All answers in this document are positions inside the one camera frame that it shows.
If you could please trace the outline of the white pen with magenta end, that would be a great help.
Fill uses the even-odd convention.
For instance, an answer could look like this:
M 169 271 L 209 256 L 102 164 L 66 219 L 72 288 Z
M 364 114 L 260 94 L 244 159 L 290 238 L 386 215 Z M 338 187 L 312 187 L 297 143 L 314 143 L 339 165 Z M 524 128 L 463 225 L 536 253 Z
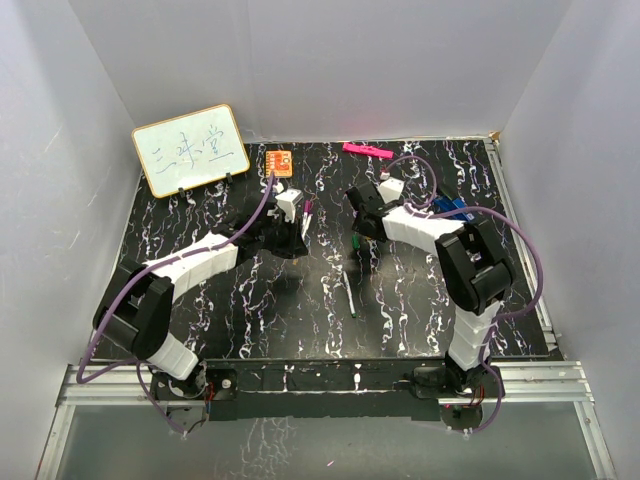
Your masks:
M 301 236 L 303 239 L 305 238 L 307 230 L 309 228 L 310 220 L 311 220 L 311 214 L 310 213 L 305 214 L 303 223 L 302 223 L 302 229 L 301 229 Z

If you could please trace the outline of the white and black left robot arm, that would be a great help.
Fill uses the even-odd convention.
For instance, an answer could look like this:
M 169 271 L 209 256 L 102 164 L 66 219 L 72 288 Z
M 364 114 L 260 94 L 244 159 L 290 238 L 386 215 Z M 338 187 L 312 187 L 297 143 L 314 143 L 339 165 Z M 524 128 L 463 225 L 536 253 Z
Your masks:
M 223 223 L 171 256 L 146 263 L 125 258 L 97 308 L 94 330 L 171 377 L 172 387 L 182 397 L 197 398 L 205 390 L 207 376 L 199 357 L 170 332 L 174 302 L 261 250 L 283 259 L 307 255 L 301 229 L 293 203 L 269 200 L 258 213 Z

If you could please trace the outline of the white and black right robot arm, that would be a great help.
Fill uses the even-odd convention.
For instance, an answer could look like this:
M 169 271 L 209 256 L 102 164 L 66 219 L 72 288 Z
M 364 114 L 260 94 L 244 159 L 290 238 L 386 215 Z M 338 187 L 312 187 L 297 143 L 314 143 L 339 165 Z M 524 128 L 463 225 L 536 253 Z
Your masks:
M 493 224 L 464 222 L 412 211 L 399 199 L 402 183 L 391 190 L 364 183 L 346 191 L 355 211 L 353 230 L 377 241 L 406 243 L 437 257 L 455 305 L 454 333 L 445 354 L 447 388 L 466 397 L 482 382 L 488 359 L 486 337 L 515 269 Z

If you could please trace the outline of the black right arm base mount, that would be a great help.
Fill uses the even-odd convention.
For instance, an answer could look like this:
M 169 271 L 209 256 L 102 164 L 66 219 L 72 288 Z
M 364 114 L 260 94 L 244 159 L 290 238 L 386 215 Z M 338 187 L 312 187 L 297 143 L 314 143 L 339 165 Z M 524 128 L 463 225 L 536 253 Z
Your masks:
M 462 420 L 471 414 L 482 417 L 485 400 L 502 400 L 505 387 L 499 369 L 477 366 L 463 371 L 456 366 L 415 367 L 393 385 L 394 390 L 407 391 L 419 400 L 459 400 L 446 403 L 441 415 Z

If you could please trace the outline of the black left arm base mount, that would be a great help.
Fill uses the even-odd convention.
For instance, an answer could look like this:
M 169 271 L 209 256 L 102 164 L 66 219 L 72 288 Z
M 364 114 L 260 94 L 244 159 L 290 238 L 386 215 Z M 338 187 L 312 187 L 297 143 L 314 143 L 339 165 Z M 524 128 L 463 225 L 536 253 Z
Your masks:
M 150 391 L 169 417 L 184 426 L 238 419 L 238 375 L 232 369 L 197 367 L 185 381 L 154 372 Z

